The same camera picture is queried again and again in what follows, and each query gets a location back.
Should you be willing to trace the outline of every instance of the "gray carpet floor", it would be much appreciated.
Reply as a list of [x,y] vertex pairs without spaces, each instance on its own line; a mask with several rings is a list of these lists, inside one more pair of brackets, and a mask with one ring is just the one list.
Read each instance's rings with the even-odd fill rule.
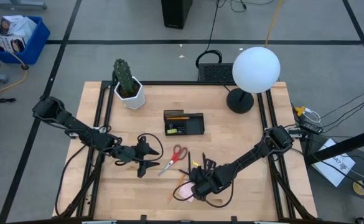
[[[10,11],[7,14],[41,16],[51,31],[50,40],[62,40],[76,0],[46,1],[46,11]],[[352,1],[364,33],[364,1]],[[246,12],[235,13],[230,2],[219,9],[213,39],[264,40],[278,1],[257,6],[247,4]],[[238,2],[233,8],[241,10]],[[161,1],[82,0],[70,40],[207,40],[211,31],[214,1],[195,0],[183,30],[163,25]],[[271,40],[360,40],[341,0],[285,0],[271,34]],[[68,44],[58,68],[51,95],[60,98],[66,109],[77,112],[85,81],[109,80],[114,60],[124,58],[139,80],[196,80],[195,59],[206,44]],[[224,62],[233,62],[242,49],[256,45],[212,44]],[[47,44],[38,62],[30,67],[25,82],[0,93],[0,98],[17,98],[0,103],[0,210],[29,135],[37,103],[48,82],[60,44]],[[291,101],[319,114],[334,109],[364,92],[363,45],[271,44],[281,62],[281,81],[287,83]],[[209,55],[203,62],[216,62]],[[18,65],[1,63],[0,73],[9,83],[22,78]],[[364,101],[364,96],[327,117],[327,124]],[[328,134],[354,136],[364,132],[364,109]],[[63,132],[40,125],[8,221],[49,218],[52,214],[69,139]],[[364,201],[325,187],[310,177],[319,217],[352,222],[363,216]]]

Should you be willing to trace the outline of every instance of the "black lamp base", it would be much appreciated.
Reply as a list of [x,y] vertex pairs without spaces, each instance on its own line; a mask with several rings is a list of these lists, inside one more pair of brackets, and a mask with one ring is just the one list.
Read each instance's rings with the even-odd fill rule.
[[227,106],[234,113],[246,113],[254,105],[254,98],[251,93],[247,93],[240,88],[234,89],[227,95]]

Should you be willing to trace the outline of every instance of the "white spherical lamp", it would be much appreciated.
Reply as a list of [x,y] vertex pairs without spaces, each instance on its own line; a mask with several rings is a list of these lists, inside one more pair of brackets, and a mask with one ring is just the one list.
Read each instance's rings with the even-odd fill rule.
[[245,113],[253,106],[250,93],[270,89],[279,78],[280,61],[269,49],[252,47],[237,56],[233,64],[233,79],[239,88],[229,92],[228,107],[236,113]]

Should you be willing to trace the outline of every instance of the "blue bin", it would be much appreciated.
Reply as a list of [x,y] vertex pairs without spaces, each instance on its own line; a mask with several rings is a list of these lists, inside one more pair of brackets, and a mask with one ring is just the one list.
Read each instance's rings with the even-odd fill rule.
[[[14,54],[18,56],[25,64],[33,65],[38,61],[39,55],[45,47],[45,43],[49,38],[50,31],[42,22],[41,17],[29,16],[32,21],[37,24],[34,32],[31,35],[25,49],[21,53]],[[16,58],[14,58],[9,52],[5,52],[2,47],[0,47],[0,60],[4,63],[20,63]]]

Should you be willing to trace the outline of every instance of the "yellow power cord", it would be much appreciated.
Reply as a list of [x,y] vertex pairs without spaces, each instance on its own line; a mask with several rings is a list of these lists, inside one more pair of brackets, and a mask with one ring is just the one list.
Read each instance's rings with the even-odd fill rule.
[[[19,57],[17,57],[13,52],[10,52],[10,51],[7,51],[7,52],[9,52],[13,57],[15,57],[21,63],[22,67],[28,69],[28,66]],[[9,88],[12,88],[12,87],[22,83],[26,78],[27,78],[27,70],[24,70],[24,76],[22,77],[22,79],[20,81],[15,82],[12,85],[8,85],[7,87],[4,87],[4,88],[0,89],[0,92],[2,92],[4,90],[7,90]]]
[[271,21],[271,24],[270,24],[270,27],[269,27],[269,31],[268,31],[268,34],[266,36],[266,41],[264,43],[264,47],[268,47],[268,41],[269,41],[269,37],[270,37],[270,32],[273,29],[274,22],[276,22],[276,18],[277,18],[277,15],[279,14],[279,10],[280,10],[281,4],[282,4],[282,0],[279,0],[279,4],[277,5],[276,12],[274,13],[273,20]]

